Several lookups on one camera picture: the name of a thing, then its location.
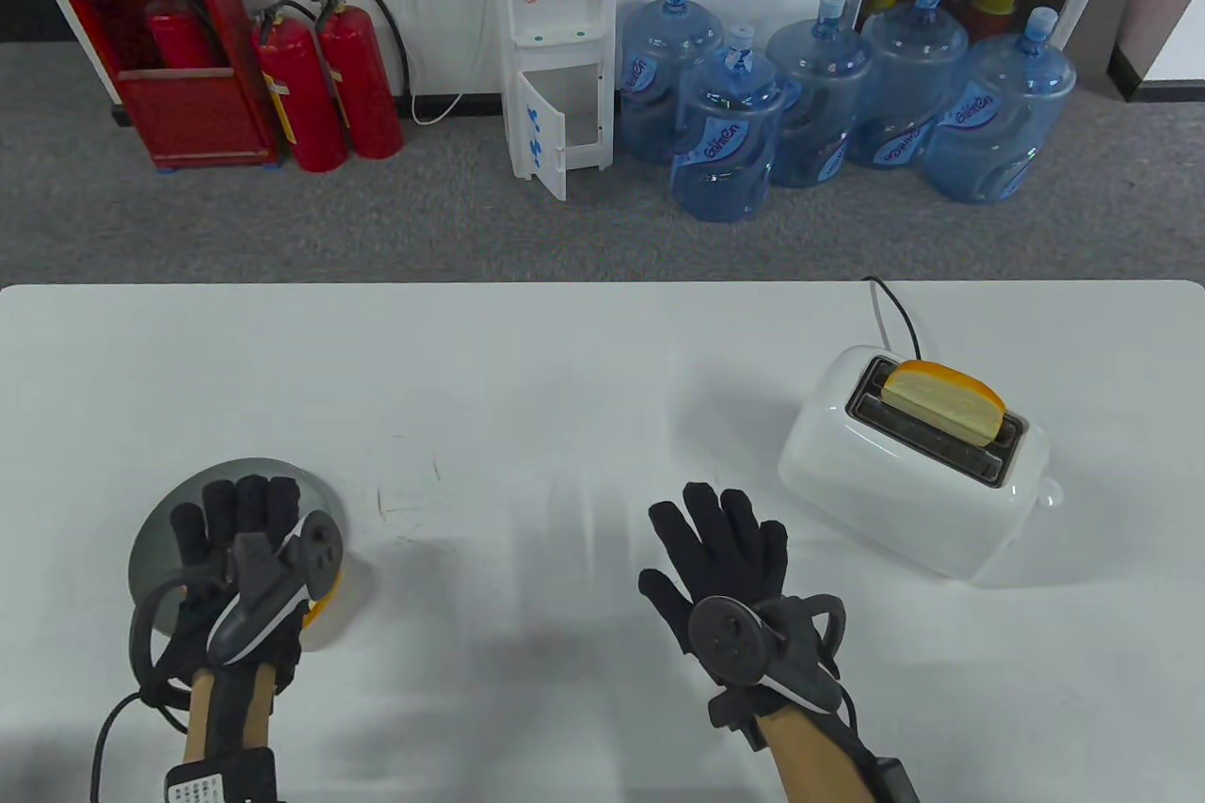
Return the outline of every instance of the wall baseboard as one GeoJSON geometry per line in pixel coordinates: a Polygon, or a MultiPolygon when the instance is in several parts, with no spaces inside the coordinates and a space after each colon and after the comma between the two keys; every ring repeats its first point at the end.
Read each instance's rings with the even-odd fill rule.
{"type": "Polygon", "coordinates": [[[1128,102],[1205,101],[1205,80],[1144,81],[1117,46],[1109,59],[1109,77],[1128,102]]]}
{"type": "MultiPolygon", "coordinates": [[[[425,96],[419,96],[415,101],[415,107],[418,113],[418,118],[428,119],[435,118],[435,116],[443,113],[448,106],[452,106],[454,101],[454,93],[435,93],[425,94],[425,96]]],[[[395,96],[393,98],[394,105],[398,107],[398,116],[404,121],[410,119],[410,98],[408,96],[395,96]]],[[[114,102],[110,110],[110,115],[113,122],[120,128],[133,127],[130,122],[130,115],[127,113],[125,106],[120,102],[114,102]]],[[[502,115],[502,96],[500,93],[466,93],[465,96],[460,98],[460,101],[455,105],[455,110],[448,113],[448,118],[457,118],[458,116],[500,116],[502,115]]]]}

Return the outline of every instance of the red fire extinguisher cabinet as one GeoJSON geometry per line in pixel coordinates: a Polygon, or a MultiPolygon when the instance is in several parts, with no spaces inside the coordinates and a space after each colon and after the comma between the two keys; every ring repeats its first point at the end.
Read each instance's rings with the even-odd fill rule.
{"type": "Polygon", "coordinates": [[[280,162],[242,0],[67,1],[155,166],[280,162]]]}

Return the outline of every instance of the bread slice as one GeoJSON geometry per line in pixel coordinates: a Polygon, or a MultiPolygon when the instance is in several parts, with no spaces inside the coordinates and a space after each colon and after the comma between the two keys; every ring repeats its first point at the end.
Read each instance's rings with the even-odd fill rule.
{"type": "Polygon", "coordinates": [[[883,385],[883,402],[978,447],[995,439],[1006,411],[977,379],[931,361],[895,368],[883,385]]]}

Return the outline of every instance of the blue water jug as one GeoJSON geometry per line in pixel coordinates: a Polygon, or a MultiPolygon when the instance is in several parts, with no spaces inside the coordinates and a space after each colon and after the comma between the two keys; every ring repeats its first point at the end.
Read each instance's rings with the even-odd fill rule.
{"type": "Polygon", "coordinates": [[[1012,197],[1075,88],[1075,66],[1050,46],[1058,12],[1039,6],[1024,34],[991,37],[966,58],[970,82],[934,129],[923,170],[964,204],[1012,197]]]}
{"type": "Polygon", "coordinates": [[[841,170],[870,71],[870,45],[842,28],[845,0],[821,0],[816,19],[788,24],[765,54],[787,76],[782,136],[770,182],[809,188],[841,170]]]}
{"type": "Polygon", "coordinates": [[[688,0],[641,6],[623,28],[619,136],[633,157],[668,165],[682,72],[719,49],[724,29],[688,0]]]}
{"type": "Polygon", "coordinates": [[[848,158],[878,170],[909,165],[937,116],[962,93],[966,29],[939,8],[916,0],[874,14],[862,28],[871,74],[862,92],[848,158]]]}
{"type": "Polygon", "coordinates": [[[737,24],[728,49],[707,55],[682,80],[671,197],[693,217],[752,217],[770,192],[770,165],[782,128],[787,82],[753,53],[753,28],[737,24]]]}

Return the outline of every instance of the toaster slot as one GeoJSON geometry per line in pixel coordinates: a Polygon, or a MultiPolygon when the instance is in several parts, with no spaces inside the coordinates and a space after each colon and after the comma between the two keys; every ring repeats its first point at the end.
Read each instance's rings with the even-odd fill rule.
{"type": "Polygon", "coordinates": [[[1025,433],[1024,421],[1006,412],[1000,432],[984,447],[956,439],[882,399],[883,382],[897,365],[886,357],[875,357],[862,374],[846,414],[972,480],[992,487],[1003,486],[1012,456],[1025,433]]]}

